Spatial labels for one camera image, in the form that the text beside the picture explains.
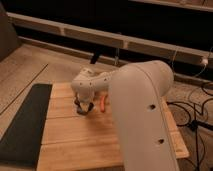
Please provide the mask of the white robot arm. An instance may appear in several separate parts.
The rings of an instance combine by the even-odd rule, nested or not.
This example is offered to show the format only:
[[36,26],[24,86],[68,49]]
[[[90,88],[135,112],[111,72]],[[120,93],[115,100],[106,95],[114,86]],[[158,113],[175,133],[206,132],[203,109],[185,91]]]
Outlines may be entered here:
[[71,87],[81,115],[89,112],[84,104],[93,107],[96,92],[109,93],[125,171],[179,171],[162,105],[173,81],[169,65],[153,60],[101,74],[85,68]]

